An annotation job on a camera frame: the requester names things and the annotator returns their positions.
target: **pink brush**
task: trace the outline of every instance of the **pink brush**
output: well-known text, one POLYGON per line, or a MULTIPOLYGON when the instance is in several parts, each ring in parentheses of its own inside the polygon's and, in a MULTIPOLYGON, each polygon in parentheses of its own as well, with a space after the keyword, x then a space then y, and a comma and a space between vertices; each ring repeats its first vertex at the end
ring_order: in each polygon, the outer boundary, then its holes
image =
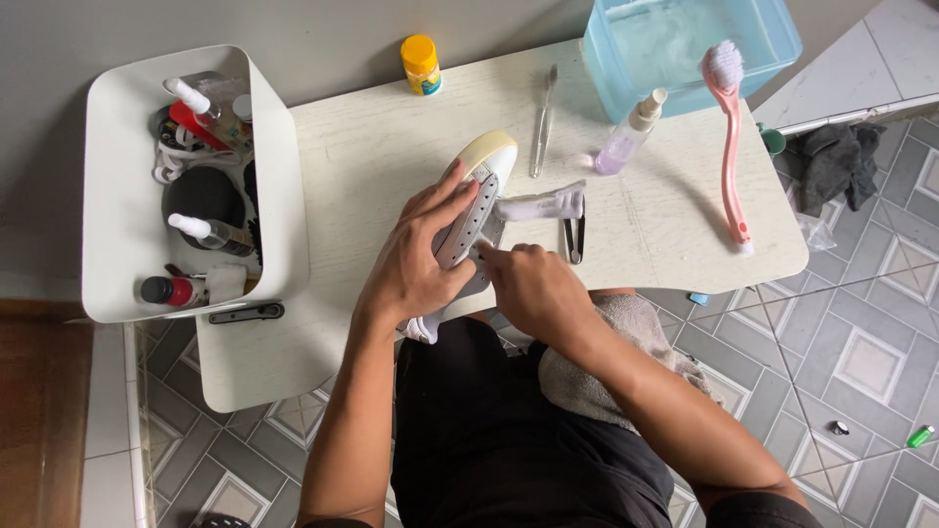
POLYGON ((733 42, 724 40, 710 48, 701 61, 704 83, 727 114, 727 143, 724 145, 724 166, 721 169, 721 191, 724 210, 730 224, 731 238, 740 245, 740 252, 753 255, 753 242, 747 230, 744 212, 737 198, 737 142, 740 139, 740 82, 744 79, 744 59, 733 42))

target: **white metal organizer box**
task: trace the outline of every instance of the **white metal organizer box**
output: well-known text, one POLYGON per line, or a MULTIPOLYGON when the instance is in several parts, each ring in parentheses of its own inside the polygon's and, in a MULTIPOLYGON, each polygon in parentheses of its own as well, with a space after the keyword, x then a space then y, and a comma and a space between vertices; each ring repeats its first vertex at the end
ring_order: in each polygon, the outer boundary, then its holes
MULTIPOLYGON (((241 168, 225 170, 243 192, 241 168)), ((85 131, 85 212, 82 303, 99 322, 176 318, 289 299, 310 276, 306 209, 294 119, 251 58, 236 46, 210 46, 151 58, 104 72, 88 92, 85 131), (174 101, 164 79, 218 71, 249 81, 253 105, 254 165, 264 269, 247 295, 188 310, 145 303, 139 295, 148 276, 167 273, 168 263, 186 272, 213 264, 254 264, 200 251, 185 243, 162 217, 166 186, 150 175, 156 138, 154 113, 174 101)))

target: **white table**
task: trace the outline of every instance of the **white table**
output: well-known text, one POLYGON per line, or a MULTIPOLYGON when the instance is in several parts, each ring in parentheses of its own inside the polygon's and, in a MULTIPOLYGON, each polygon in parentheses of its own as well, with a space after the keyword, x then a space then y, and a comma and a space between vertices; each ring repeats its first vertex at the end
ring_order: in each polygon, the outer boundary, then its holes
MULTIPOLYGON (((295 396, 333 375, 349 314, 408 197, 436 181, 469 141, 504 129, 519 144, 507 196, 587 179, 584 260, 588 288, 670 287, 718 293, 800 272, 806 245, 745 103, 738 193, 756 255, 738 255, 720 192, 726 118, 719 109, 662 119, 617 177, 591 169, 612 127, 570 40, 442 73, 438 94, 404 82, 292 109, 297 122, 310 237, 310 282, 278 320, 214 326, 197 319, 206 401, 229 412, 295 396), (528 176, 544 77, 558 64, 557 104, 545 173, 528 176)), ((503 247, 563 250, 559 221, 512 224, 503 247)), ((454 303, 454 318, 495 305, 492 288, 454 303)))

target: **green cup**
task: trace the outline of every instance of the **green cup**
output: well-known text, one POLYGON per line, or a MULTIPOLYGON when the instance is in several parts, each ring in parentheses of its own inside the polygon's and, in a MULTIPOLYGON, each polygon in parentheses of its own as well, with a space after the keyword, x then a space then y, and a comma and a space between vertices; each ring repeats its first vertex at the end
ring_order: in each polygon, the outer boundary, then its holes
POLYGON ((763 144, 766 145, 766 151, 769 152, 770 158, 775 157, 786 148, 786 137, 780 131, 767 129, 766 125, 762 123, 757 123, 757 129, 760 131, 760 137, 763 144))

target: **thread snips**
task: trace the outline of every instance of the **thread snips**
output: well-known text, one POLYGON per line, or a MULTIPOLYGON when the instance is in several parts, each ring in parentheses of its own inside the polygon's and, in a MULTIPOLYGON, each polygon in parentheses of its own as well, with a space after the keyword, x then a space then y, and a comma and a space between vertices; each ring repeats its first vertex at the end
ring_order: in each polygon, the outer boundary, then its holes
POLYGON ((579 219, 564 219, 564 237, 567 239, 567 259, 571 264, 579 264, 584 259, 584 231, 587 226, 587 200, 579 219), (577 222, 577 246, 574 245, 574 222, 577 222))

